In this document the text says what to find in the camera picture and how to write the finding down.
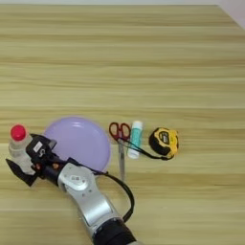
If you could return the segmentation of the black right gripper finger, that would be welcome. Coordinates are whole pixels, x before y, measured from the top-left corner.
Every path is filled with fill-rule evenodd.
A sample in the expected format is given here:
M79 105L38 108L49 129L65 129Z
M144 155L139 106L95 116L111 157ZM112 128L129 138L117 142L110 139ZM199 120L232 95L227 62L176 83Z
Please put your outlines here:
M33 185L35 180L37 179L37 173L34 175L24 173L21 169L21 167L13 162L12 160L7 159L6 160L9 168L11 169L11 172L20 180L22 180L24 183L26 183L29 187Z
M56 147L57 141L53 139L46 139L46 145L48 149L53 150Z

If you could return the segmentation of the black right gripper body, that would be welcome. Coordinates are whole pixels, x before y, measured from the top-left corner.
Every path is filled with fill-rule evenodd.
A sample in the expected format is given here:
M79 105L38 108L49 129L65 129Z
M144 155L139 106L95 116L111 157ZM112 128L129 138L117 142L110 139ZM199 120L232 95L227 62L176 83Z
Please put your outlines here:
M67 162L61 160L51 150L41 150L32 156L33 168L41 179L47 179L57 186L58 176Z

